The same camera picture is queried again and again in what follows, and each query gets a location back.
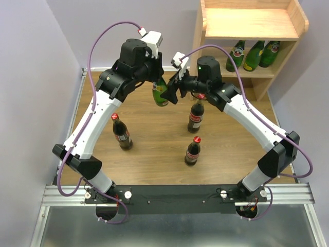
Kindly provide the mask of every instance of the wooden table surface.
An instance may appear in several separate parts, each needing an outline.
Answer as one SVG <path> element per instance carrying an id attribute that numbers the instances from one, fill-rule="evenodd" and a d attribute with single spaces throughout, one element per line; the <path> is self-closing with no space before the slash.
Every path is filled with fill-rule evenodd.
<path id="1" fill-rule="evenodd" d="M 94 83 L 99 73 L 93 73 Z M 165 73 L 168 82 L 172 73 Z M 266 117 L 275 122 L 267 99 L 257 102 L 252 89 L 246 89 L 248 100 Z M 75 121 L 75 127 L 92 98 L 87 77 Z M 158 107 L 152 97 L 152 84 L 145 84 L 131 93 L 118 109 L 127 125 L 134 146 L 123 151 L 114 138 L 112 121 L 101 133 L 94 156 L 103 163 L 104 172 L 117 184 L 235 184 L 247 175 L 265 154 L 256 139 L 237 121 L 205 102 L 205 114 L 197 134 L 187 131 L 192 104 L 188 97 L 177 105 Z M 187 146 L 200 136 L 201 153 L 194 167 L 185 165 Z M 63 185 L 76 185 L 79 175 L 67 166 L 62 174 Z M 294 183 L 281 177 L 273 183 Z"/>

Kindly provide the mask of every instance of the lavender wall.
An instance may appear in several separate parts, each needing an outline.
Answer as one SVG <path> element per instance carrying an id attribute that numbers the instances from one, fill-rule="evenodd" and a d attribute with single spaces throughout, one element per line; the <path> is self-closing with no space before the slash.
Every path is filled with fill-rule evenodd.
<path id="1" fill-rule="evenodd" d="M 29 246 L 81 69 L 45 0 L 0 8 L 0 246 Z"/>
<path id="2" fill-rule="evenodd" d="M 301 146 L 314 162 L 309 182 L 315 197 L 315 210 L 327 243 L 329 214 L 327 206 L 329 165 L 329 2 L 304 0 L 302 7 L 310 28 L 299 47 L 269 90 L 280 124 L 301 136 Z M 294 165 L 297 174 L 308 171 L 307 161 L 298 155 Z"/>
<path id="3" fill-rule="evenodd" d="M 177 51 L 192 48 L 199 0 L 47 0 L 81 67 L 96 37 L 109 25 L 123 20 L 135 21 L 147 30 L 163 35 L 160 51 L 163 65 Z M 109 67 L 118 59 L 122 43 L 139 38 L 134 26 L 121 25 L 100 40 L 92 67 Z"/>

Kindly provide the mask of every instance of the black mounting plate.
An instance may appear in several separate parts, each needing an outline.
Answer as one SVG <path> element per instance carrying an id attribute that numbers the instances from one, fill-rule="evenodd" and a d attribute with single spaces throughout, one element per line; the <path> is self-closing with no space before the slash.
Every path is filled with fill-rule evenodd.
<path id="1" fill-rule="evenodd" d="M 251 202 L 257 197 L 259 202 L 267 199 L 260 195 L 260 187 L 252 196 L 239 199 L 236 196 L 235 184 L 223 185 L 116 185 L 111 190 L 112 196 L 117 195 L 126 204 L 129 214 L 200 214 L 222 213 L 235 214 L 235 202 Z M 222 198 L 222 190 L 227 197 Z M 126 199 L 124 193 L 130 191 L 132 196 Z M 92 194 L 86 199 L 86 204 L 116 203 L 105 199 L 89 189 Z M 119 214 L 124 214 L 124 208 L 119 207 Z"/>

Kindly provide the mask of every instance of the gray floor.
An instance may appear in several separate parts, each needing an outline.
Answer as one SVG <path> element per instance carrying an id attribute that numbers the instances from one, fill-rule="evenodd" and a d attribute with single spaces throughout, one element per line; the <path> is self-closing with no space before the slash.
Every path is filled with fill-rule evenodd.
<path id="1" fill-rule="evenodd" d="M 135 215 L 122 225 L 98 222 L 93 207 L 53 207 L 46 247 L 316 246 L 303 205 L 274 205 L 255 222 L 238 215 Z"/>

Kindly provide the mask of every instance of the bottle on shelf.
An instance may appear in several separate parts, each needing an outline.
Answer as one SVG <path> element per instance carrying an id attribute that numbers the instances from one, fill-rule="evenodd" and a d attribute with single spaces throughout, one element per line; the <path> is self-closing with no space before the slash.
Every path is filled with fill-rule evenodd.
<path id="1" fill-rule="evenodd" d="M 248 52 L 243 68 L 246 71 L 254 71 L 261 60 L 261 55 L 264 51 L 264 40 L 259 40 Z"/>
<path id="2" fill-rule="evenodd" d="M 244 50 L 245 50 L 245 40 L 239 40 L 235 47 L 233 47 L 232 51 L 230 52 L 230 56 L 233 58 L 237 68 L 240 67 L 244 57 Z M 226 70 L 230 72 L 235 72 L 233 64 L 229 58 L 226 61 Z"/>
<path id="3" fill-rule="evenodd" d="M 278 55 L 280 47 L 280 41 L 270 41 L 264 48 L 264 53 L 262 54 L 259 66 L 263 68 L 269 67 L 273 64 L 274 60 Z"/>

